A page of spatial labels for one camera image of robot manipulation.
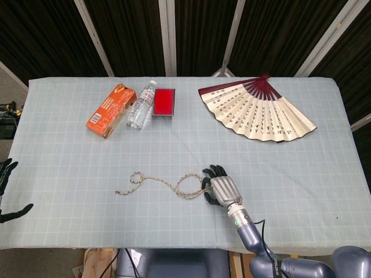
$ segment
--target robot finger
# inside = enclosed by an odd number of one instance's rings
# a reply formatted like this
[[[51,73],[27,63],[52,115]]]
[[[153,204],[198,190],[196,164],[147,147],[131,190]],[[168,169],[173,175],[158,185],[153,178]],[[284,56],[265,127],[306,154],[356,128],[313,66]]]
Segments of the robot finger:
[[[201,189],[205,189],[206,186],[207,187],[211,186],[210,178],[208,178],[208,177],[203,178],[202,184],[201,184]]]
[[[14,170],[14,168],[17,167],[17,165],[18,165],[18,162],[14,162],[10,164],[9,166],[7,166],[2,173],[0,173],[1,175],[0,176],[0,196],[4,194],[6,185],[8,184],[9,176],[11,172]]]
[[[33,206],[34,204],[28,204],[22,210],[17,211],[16,213],[1,214],[1,210],[0,210],[0,223],[4,223],[10,220],[22,217],[23,215],[28,213],[30,209],[32,209]]]
[[[225,169],[223,167],[221,167],[220,165],[217,165],[216,166],[219,170],[219,172],[221,173],[221,176],[227,176],[227,173],[225,172]]]
[[[202,172],[204,172],[205,174],[208,174],[210,176],[210,178],[215,178],[216,177],[214,172],[212,172],[210,169],[203,169]]]
[[[221,206],[218,200],[211,198],[210,194],[208,194],[207,192],[205,192],[204,195],[205,195],[206,201],[208,201],[209,204],[212,204],[213,206]]]
[[[9,164],[11,164],[11,162],[12,162],[12,159],[8,158],[4,162],[0,163],[0,174],[2,174],[5,171],[5,169],[7,168]]]
[[[222,176],[222,172],[219,170],[219,168],[217,166],[211,164],[210,168],[214,170],[214,173],[217,177]]]

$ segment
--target folding fan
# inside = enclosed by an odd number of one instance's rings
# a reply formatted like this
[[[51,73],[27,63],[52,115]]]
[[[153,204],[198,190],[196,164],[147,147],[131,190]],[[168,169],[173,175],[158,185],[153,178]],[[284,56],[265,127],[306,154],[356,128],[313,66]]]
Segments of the folding fan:
[[[291,141],[317,127],[268,82],[269,75],[199,89],[215,118],[237,134],[261,141]]]

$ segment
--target bottle label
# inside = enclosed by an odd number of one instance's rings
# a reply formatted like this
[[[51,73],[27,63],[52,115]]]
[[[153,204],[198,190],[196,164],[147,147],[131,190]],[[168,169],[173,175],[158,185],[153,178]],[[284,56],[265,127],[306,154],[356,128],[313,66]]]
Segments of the bottle label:
[[[145,99],[149,103],[153,102],[154,97],[155,97],[154,94],[151,92],[151,90],[148,89],[145,89],[140,93],[140,98]]]

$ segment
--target robotic arm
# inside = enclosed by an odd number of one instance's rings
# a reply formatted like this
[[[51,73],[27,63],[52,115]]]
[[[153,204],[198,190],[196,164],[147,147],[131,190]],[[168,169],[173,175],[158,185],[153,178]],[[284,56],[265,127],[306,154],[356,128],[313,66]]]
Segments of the robotic arm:
[[[371,256],[359,247],[345,246],[333,254],[336,274],[323,262],[286,258],[280,260],[265,244],[248,212],[242,205],[242,196],[231,177],[221,166],[210,165],[204,169],[208,175],[202,181],[202,189],[212,187],[215,198],[205,192],[208,203],[226,207],[228,216],[237,229],[243,245],[256,254],[250,261],[250,271],[256,278],[370,278]]]

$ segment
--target red box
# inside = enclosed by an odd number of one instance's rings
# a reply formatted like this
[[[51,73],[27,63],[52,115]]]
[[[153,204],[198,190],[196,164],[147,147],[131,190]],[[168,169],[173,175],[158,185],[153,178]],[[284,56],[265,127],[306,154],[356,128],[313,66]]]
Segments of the red box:
[[[175,89],[158,88],[155,91],[152,115],[174,116]]]

